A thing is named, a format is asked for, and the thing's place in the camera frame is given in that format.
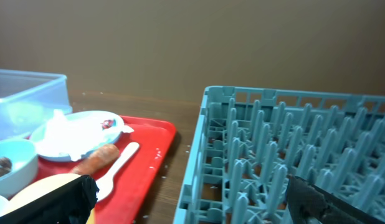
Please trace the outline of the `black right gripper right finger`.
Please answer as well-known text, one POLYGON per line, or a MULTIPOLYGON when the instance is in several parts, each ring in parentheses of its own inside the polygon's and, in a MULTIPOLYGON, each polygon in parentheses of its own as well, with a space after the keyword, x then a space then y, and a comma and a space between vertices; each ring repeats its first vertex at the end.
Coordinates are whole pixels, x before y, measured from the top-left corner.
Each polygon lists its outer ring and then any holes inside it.
POLYGON ((322 224, 384 223, 297 176, 289 177, 286 201, 294 224, 307 224, 312 220, 322 224))

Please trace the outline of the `green bowl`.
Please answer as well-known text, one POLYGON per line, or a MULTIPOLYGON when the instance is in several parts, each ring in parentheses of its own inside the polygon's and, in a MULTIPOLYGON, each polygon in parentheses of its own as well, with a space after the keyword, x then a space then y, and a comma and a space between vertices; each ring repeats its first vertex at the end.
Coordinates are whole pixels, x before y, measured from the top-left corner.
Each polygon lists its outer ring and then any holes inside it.
POLYGON ((8 158, 11 162, 10 172, 0 177, 0 195, 9 198, 35 179, 38 155, 31 141, 8 139, 0 141, 0 157, 8 158))

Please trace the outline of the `brown food lump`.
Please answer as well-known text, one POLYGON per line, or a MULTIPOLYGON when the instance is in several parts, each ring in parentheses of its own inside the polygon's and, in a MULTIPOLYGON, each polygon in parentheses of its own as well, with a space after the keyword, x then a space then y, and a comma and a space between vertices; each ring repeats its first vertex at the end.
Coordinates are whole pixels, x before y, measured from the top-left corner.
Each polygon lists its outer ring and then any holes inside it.
POLYGON ((0 177, 10 173, 12 170, 12 162, 7 157, 0 157, 0 177))

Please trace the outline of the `red snack wrapper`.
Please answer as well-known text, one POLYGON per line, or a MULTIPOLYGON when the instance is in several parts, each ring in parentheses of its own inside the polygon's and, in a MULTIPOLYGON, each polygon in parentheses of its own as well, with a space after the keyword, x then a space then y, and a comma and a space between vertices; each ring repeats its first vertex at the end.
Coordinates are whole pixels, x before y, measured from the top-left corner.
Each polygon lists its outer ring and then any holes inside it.
POLYGON ((101 127, 103 130, 109 129, 114 125, 116 125, 116 121, 114 119, 107 119, 101 123, 101 127))

